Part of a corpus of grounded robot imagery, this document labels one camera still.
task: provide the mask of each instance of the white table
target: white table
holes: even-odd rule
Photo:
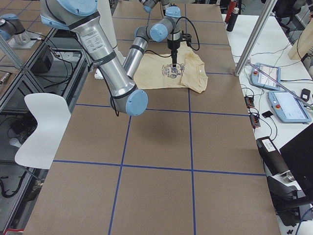
[[[239,15],[235,24],[235,27],[232,32],[227,32],[229,44],[231,45],[232,54],[234,56],[235,62],[239,61],[240,55],[242,54],[246,43],[250,37],[250,34],[254,28],[254,25],[258,19],[258,16],[246,16],[246,15]],[[261,32],[261,35],[255,44],[252,53],[250,56],[251,63],[264,63],[268,65],[275,65],[277,67],[285,66],[293,64],[297,61],[291,60],[288,57],[288,52],[291,48],[291,45],[289,45],[285,50],[277,52],[275,54],[256,54],[260,52],[276,52],[278,50],[284,49],[289,44],[288,39],[286,38],[283,30],[277,23],[276,19],[274,17],[269,17],[263,31]],[[255,94],[260,94],[261,89],[254,87],[249,84],[247,75],[250,76],[252,73],[252,67],[247,66],[245,68],[245,71],[243,71],[240,74],[240,82],[242,87],[249,87],[254,91]],[[281,68],[281,79],[282,80],[295,80],[295,79],[311,79],[310,75],[304,68],[303,64],[301,62]],[[282,83],[284,86],[286,86],[288,89],[295,91],[298,96],[301,94],[301,90],[303,88],[306,88],[308,90],[311,90],[313,93],[313,82],[307,81],[301,81],[301,82],[284,82]],[[270,103],[267,98],[267,92],[268,90],[264,90],[265,94],[262,96],[255,96],[254,104],[256,108],[259,110],[260,114],[271,110]],[[252,94],[250,90],[243,89],[243,94]],[[312,95],[310,96],[310,100],[308,101],[309,104],[313,103]],[[313,119],[313,112],[309,112],[309,115]],[[276,147],[279,149],[283,145],[285,145],[289,140],[291,140],[294,136],[296,136],[298,133],[300,133],[303,129],[307,127],[307,124],[294,124],[294,123],[281,123],[278,118],[274,115],[272,116],[275,124],[278,128],[278,134],[276,139],[273,141]],[[262,118],[265,120],[272,128],[273,133],[271,135],[271,138],[273,139],[276,130],[275,125],[270,118]],[[256,128],[255,130],[255,138],[261,138],[268,136],[270,134],[270,128],[263,122],[260,121],[261,127]],[[277,217],[281,229],[281,234],[285,235],[286,232],[290,229],[293,229],[295,234],[296,227],[293,228],[291,226],[284,226],[281,222],[280,218]],[[311,235],[313,232],[313,221],[307,221],[301,224],[301,228],[299,230],[298,235]]]

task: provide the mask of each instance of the black bottle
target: black bottle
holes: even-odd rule
[[[237,20],[237,17],[238,17],[238,12],[239,12],[239,8],[235,7],[233,12],[230,15],[230,19],[229,19],[229,22],[228,22],[228,25],[227,25],[227,28],[226,28],[226,30],[228,32],[233,31],[235,23],[236,23],[236,20]]]

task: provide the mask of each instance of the computer monitor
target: computer monitor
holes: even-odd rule
[[[305,195],[313,196],[313,124],[286,143],[280,153]]]

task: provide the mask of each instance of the blue cable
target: blue cable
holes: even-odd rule
[[[299,225],[298,225],[297,231],[295,232],[295,235],[297,235],[297,234],[298,234],[298,231],[299,231],[300,225],[301,225],[301,223],[302,223],[302,221],[303,221],[304,217],[305,217],[305,216],[306,216],[306,214],[307,214],[307,213],[309,213],[309,211],[311,211],[312,209],[313,209],[313,207],[312,207],[312,208],[310,208],[310,209],[308,209],[308,210],[304,213],[304,215],[301,217],[301,220],[300,220],[300,223],[299,223]]]

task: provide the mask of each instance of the folded cloth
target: folded cloth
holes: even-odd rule
[[[134,81],[140,89],[190,88],[198,93],[205,91],[208,77],[204,62],[186,42],[180,44],[177,62],[173,67],[171,57],[144,54],[134,74]]]

